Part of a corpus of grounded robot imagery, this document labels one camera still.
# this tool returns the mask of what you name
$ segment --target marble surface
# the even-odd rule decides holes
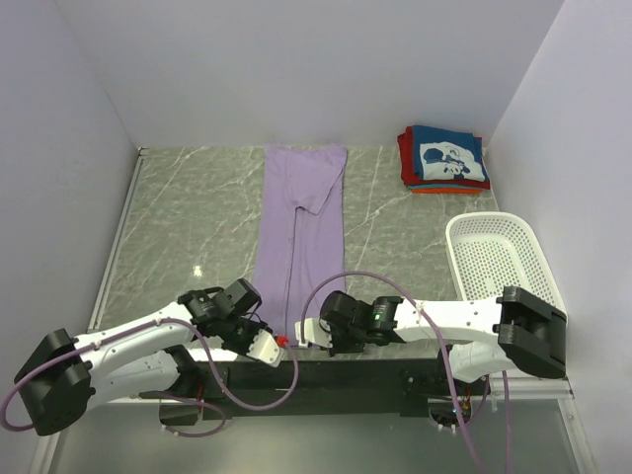
[[[150,148],[130,205],[109,291],[96,327],[149,314],[183,292],[251,278],[264,181],[263,147]],[[412,195],[402,184],[395,146],[350,147],[345,173],[345,264],[399,282],[416,298],[456,292],[445,253],[445,225],[460,213],[498,210],[491,193]],[[394,294],[361,276],[356,298]],[[304,351],[303,358],[325,357]],[[363,357],[434,356],[436,345],[371,348]],[[358,355],[339,355],[338,358]]]

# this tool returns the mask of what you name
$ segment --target folded clothes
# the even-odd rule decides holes
[[[411,193],[414,195],[440,195],[445,193],[450,193],[454,195],[478,195],[482,192],[483,190],[476,190],[473,188],[417,188],[415,190],[411,190]]]
[[[413,126],[413,169],[421,180],[489,181],[472,133]]]
[[[476,138],[478,146],[482,149],[481,138]],[[402,181],[406,186],[417,186],[425,184],[444,184],[444,185],[461,185],[464,187],[478,188],[481,190],[488,190],[490,188],[489,180],[480,182],[472,180],[420,180],[419,176],[415,174],[413,166],[413,128],[411,126],[406,127],[406,131],[397,137],[397,143],[399,144],[399,156],[402,162]]]

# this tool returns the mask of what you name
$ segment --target purple garment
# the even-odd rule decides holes
[[[296,344],[309,293],[345,269],[343,175],[347,149],[266,148],[264,195],[254,285],[263,304],[258,313],[277,335]],[[330,292],[345,291],[339,278],[312,301],[307,317],[318,317]]]

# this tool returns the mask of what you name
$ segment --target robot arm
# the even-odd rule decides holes
[[[566,375],[566,315],[522,288],[508,286],[503,296],[479,301],[416,302],[382,296],[369,305],[335,291],[320,318],[305,320],[305,340],[334,355],[361,353],[365,344],[434,339],[425,311],[445,339],[457,341],[449,354],[454,378],[470,383],[512,368],[541,378]]]
[[[189,291],[148,316],[107,331],[74,339],[65,330],[50,333],[18,372],[16,383],[57,356],[91,345],[97,349],[51,367],[20,389],[36,431],[52,435],[116,398],[198,383],[196,365],[182,346],[194,334],[180,324],[159,324],[166,318],[192,324],[205,337],[220,338],[224,351],[278,366],[282,351],[272,330],[245,317],[259,304],[259,293],[239,279],[226,289]],[[146,329],[134,331],[143,325]],[[118,338],[103,344],[112,336]]]

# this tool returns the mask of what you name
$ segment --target white plastic basket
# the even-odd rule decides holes
[[[507,212],[457,215],[445,228],[447,257],[461,299],[503,294],[521,286],[566,313],[555,279],[531,227]]]

